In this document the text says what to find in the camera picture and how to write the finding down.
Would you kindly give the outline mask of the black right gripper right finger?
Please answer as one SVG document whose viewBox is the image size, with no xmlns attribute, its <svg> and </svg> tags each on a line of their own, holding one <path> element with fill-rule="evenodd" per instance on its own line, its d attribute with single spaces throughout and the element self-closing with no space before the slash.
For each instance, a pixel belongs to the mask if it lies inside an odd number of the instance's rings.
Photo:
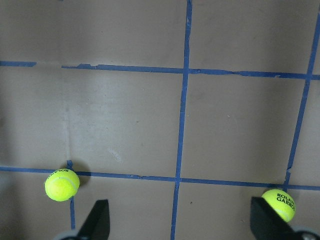
<svg viewBox="0 0 320 240">
<path fill-rule="evenodd" d="M 294 230 L 262 197 L 250 202 L 250 230 L 256 240 L 318 240 L 320 236 L 308 230 Z"/>
</svg>

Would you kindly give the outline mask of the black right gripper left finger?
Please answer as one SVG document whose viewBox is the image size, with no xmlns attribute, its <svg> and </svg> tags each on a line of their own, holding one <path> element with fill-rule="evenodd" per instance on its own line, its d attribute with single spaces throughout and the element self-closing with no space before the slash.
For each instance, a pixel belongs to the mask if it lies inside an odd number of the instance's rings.
<svg viewBox="0 0 320 240">
<path fill-rule="evenodd" d="M 76 235 L 77 240 L 107 240 L 111 231 L 107 199 L 97 200 Z"/>
</svg>

